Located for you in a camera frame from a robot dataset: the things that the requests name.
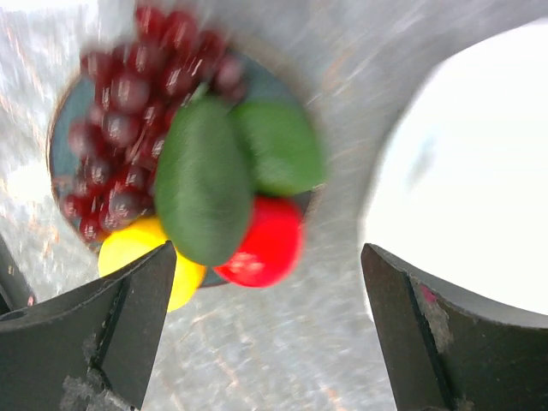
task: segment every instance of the red grape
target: red grape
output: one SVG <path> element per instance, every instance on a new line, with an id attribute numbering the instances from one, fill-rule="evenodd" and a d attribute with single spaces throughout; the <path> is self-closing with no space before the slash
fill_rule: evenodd
<path id="1" fill-rule="evenodd" d="M 219 59 L 226 51 L 226 42 L 223 36 L 215 30 L 204 30 L 200 33 L 200 51 L 207 51 L 213 57 Z"/>
<path id="2" fill-rule="evenodd" d="M 104 139 L 114 147 L 130 146 L 139 136 L 140 123 L 134 117 L 118 113 L 108 113 L 103 120 Z"/>
<path id="3" fill-rule="evenodd" d="M 164 117 L 164 125 L 166 130 L 170 129 L 171 123 L 175 118 L 175 114 L 177 114 L 177 111 L 187 102 L 187 100 L 188 98 L 180 98 L 168 106 L 167 111 L 165 111 Z"/>
<path id="4" fill-rule="evenodd" d="M 143 200 L 143 212 L 140 214 L 141 217 L 153 216 L 156 214 L 156 209 L 154 208 L 154 200 L 151 195 L 147 195 Z"/>
<path id="5" fill-rule="evenodd" d="M 74 195 L 82 198 L 93 198 L 98 194 L 98 188 L 86 180 L 83 170 L 74 176 L 72 183 Z"/>
<path id="6" fill-rule="evenodd" d="M 156 99 L 146 105 L 143 111 L 145 128 L 161 128 L 164 125 L 165 104 L 162 100 Z"/>
<path id="7" fill-rule="evenodd" d="M 94 188 L 104 187 L 114 171 L 108 158 L 89 158 L 83 168 L 86 181 Z"/>
<path id="8" fill-rule="evenodd" d="M 150 84 L 129 72 L 117 75 L 110 87 L 112 104 L 124 114 L 142 112 L 150 94 Z"/>
<path id="9" fill-rule="evenodd" d="M 104 188 L 104 203 L 110 201 L 112 196 L 122 189 L 123 189 L 122 184 L 116 180 L 116 177 L 112 177 L 106 183 L 106 187 Z"/>
<path id="10" fill-rule="evenodd" d="M 77 120 L 70 125 L 67 142 L 77 158 L 96 157 L 105 149 L 100 128 L 84 120 Z"/>
<path id="11" fill-rule="evenodd" d="M 202 80 L 209 81 L 216 72 L 220 58 L 226 51 L 226 42 L 214 30 L 205 30 L 200 34 L 198 48 L 198 74 Z"/>
<path id="12" fill-rule="evenodd" d="M 190 53 L 194 50 L 197 38 L 198 25 L 189 13 L 176 10 L 165 19 L 162 46 Z"/>
<path id="13" fill-rule="evenodd" d="M 112 108 L 112 102 L 110 98 L 110 84 L 102 86 L 100 84 L 95 85 L 95 104 L 102 107 L 104 111 L 108 111 Z"/>
<path id="14" fill-rule="evenodd" d="M 78 218 L 92 212 L 92 200 L 69 194 L 60 200 L 61 211 L 66 218 Z"/>
<path id="15" fill-rule="evenodd" d="M 148 181 L 146 182 L 146 192 L 151 197 L 154 196 L 154 181 L 156 180 L 156 169 L 152 170 L 151 174 L 148 176 Z"/>
<path id="16" fill-rule="evenodd" d="M 101 204 L 99 209 L 99 225 L 104 231 L 112 232 L 118 231 L 119 229 L 125 229 L 128 227 L 134 220 L 130 219 L 120 219 L 111 216 L 109 213 L 109 201 L 106 200 Z"/>
<path id="17" fill-rule="evenodd" d="M 199 82 L 198 60 L 194 56 L 171 60 L 160 77 L 160 90 L 170 98 L 185 97 L 194 92 Z"/>
<path id="18" fill-rule="evenodd" d="M 104 240 L 109 234 L 101 228 L 99 223 L 99 211 L 94 211 L 80 221 L 80 233 L 87 242 L 98 242 Z"/>
<path id="19" fill-rule="evenodd" d="M 137 151 L 137 162 L 148 169 L 155 169 L 164 148 L 165 134 L 148 134 Z"/>
<path id="20" fill-rule="evenodd" d="M 150 207 L 146 194 L 133 190 L 121 190 L 113 193 L 109 201 L 109 213 L 116 219 L 135 219 Z"/>
<path id="21" fill-rule="evenodd" d="M 103 125 L 105 110 L 100 104 L 93 102 L 87 109 L 87 120 L 94 126 L 101 127 Z"/>
<path id="22" fill-rule="evenodd" d="M 121 191 L 132 188 L 136 191 L 145 191 L 150 171 L 138 164 L 128 164 L 114 177 L 111 189 Z"/>
<path id="23" fill-rule="evenodd" d="M 164 66 L 166 53 L 151 43 L 135 43 L 131 46 L 127 67 L 136 74 L 152 77 Z"/>
<path id="24" fill-rule="evenodd" d="M 80 57 L 81 73 L 97 83 L 108 83 L 112 68 L 112 56 L 104 51 L 89 51 Z"/>
<path id="25" fill-rule="evenodd" d="M 134 17 L 142 38 L 160 40 L 165 23 L 165 16 L 161 10 L 153 6 L 139 6 Z"/>
<path id="26" fill-rule="evenodd" d="M 112 59 L 116 62 L 118 68 L 123 68 L 126 65 L 133 44 L 134 41 L 132 39 L 124 39 L 119 45 L 112 49 Z"/>
<path id="27" fill-rule="evenodd" d="M 126 149 L 125 148 L 114 148 L 110 152 L 110 163 L 112 166 L 118 170 L 120 167 L 126 164 Z"/>
<path id="28" fill-rule="evenodd" d="M 243 66 L 236 57 L 224 55 L 215 73 L 214 86 L 220 93 L 230 92 L 241 82 Z"/>

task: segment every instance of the gray metal surface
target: gray metal surface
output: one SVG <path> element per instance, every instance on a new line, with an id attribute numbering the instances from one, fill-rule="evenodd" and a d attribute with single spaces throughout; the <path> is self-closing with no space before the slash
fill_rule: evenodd
<path id="1" fill-rule="evenodd" d="M 375 155 L 436 63 L 548 15 L 548 3 L 192 3 L 239 36 L 278 48 L 279 67 L 305 76 L 331 178 L 290 279 L 264 290 L 201 290 L 169 315 L 143 409 L 393 410 L 355 247 Z M 45 161 L 50 120 L 80 47 L 131 33 L 133 1 L 0 0 L 0 7 L 0 233 L 43 301 L 97 275 L 94 257 L 54 206 Z"/>

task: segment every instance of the white surface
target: white surface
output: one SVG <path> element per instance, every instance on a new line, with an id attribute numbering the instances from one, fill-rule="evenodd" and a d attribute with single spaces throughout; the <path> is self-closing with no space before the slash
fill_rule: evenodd
<path id="1" fill-rule="evenodd" d="M 538 21 L 439 67 L 381 158 L 360 248 L 548 314 L 547 44 Z"/>

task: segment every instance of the pink mark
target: pink mark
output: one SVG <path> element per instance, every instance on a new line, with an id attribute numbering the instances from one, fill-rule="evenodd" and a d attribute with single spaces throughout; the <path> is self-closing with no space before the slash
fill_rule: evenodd
<path id="1" fill-rule="evenodd" d="M 431 292 L 426 286 L 421 285 L 420 288 L 422 289 L 422 294 L 425 297 L 426 302 L 433 303 L 438 300 L 436 296 Z"/>

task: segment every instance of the grape cluster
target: grape cluster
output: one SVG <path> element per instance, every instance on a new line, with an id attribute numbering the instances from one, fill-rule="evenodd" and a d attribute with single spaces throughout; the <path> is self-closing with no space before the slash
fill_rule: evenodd
<path id="1" fill-rule="evenodd" d="M 139 6 L 134 20 L 134 42 L 80 57 L 95 97 L 86 117 L 68 131 L 80 166 L 60 204 L 65 217 L 80 219 L 88 242 L 154 213 L 154 176 L 165 135 L 200 83 L 231 103 L 246 94 L 241 62 L 228 52 L 224 36 L 200 31 L 188 11 L 165 14 Z"/>

